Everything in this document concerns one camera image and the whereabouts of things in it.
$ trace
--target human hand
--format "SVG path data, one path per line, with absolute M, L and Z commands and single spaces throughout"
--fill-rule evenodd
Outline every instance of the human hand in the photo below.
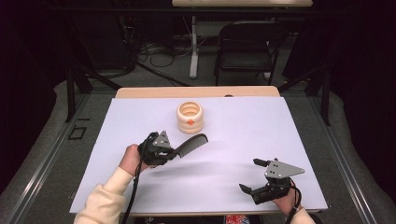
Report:
M 119 167 L 128 172 L 132 176 L 136 176 L 137 166 L 140 162 L 139 151 L 137 150 L 137 145 L 132 144 L 125 149 L 125 153 L 121 159 Z M 142 162 L 142 167 L 140 168 L 140 172 L 146 170 L 148 166 Z
M 290 188 L 288 195 L 279 199 L 274 199 L 273 203 L 275 203 L 280 211 L 282 211 L 282 213 L 288 217 L 291 209 L 294 207 L 295 202 L 298 200 L 299 197 L 300 195 L 298 193 L 296 194 L 296 190 Z M 302 208 L 303 207 L 299 205 L 297 210 L 299 211 Z

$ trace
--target table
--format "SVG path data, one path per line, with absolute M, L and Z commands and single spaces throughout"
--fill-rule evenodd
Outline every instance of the table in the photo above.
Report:
M 172 121 L 176 118 L 177 105 L 187 100 L 198 101 L 203 106 L 203 133 L 208 136 L 209 143 L 183 159 L 176 158 L 142 173 L 131 215 L 217 216 L 278 212 L 273 203 L 256 205 L 239 188 L 239 183 L 253 189 L 262 187 L 266 183 L 265 169 L 254 165 L 253 159 L 272 160 L 275 157 L 305 169 L 303 175 L 293 178 L 303 192 L 310 192 L 310 197 L 303 197 L 305 208 L 310 211 L 327 209 L 289 109 L 275 87 L 162 87 L 118 91 L 107 111 L 70 212 L 79 211 L 96 183 L 106 181 L 131 141 L 142 141 L 150 131 L 161 132 L 163 127 L 166 127 L 172 146 L 187 140 L 188 136 Z M 240 116 L 246 111 L 249 116 Z M 252 134 L 255 134 L 254 141 L 251 141 Z M 132 184 L 126 197 L 131 193 Z
M 312 0 L 173 0 L 174 7 L 311 7 Z M 192 55 L 190 78 L 197 78 L 197 20 L 192 16 Z

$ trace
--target cream cylindrical container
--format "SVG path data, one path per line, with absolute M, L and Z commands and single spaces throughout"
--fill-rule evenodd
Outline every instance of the cream cylindrical container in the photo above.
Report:
M 188 101 L 177 108 L 177 125 L 183 133 L 198 133 L 204 127 L 204 110 L 201 105 Z

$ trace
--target chair backrest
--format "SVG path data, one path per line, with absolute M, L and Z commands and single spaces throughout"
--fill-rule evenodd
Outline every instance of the chair backrest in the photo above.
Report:
M 279 22 L 236 21 L 224 26 L 219 32 L 219 43 L 223 40 L 274 41 L 282 40 L 288 30 Z

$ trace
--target patterned fabric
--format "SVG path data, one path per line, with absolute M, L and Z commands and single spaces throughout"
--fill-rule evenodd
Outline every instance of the patterned fabric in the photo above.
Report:
M 233 215 L 226 217 L 225 224 L 250 224 L 250 222 L 245 215 Z

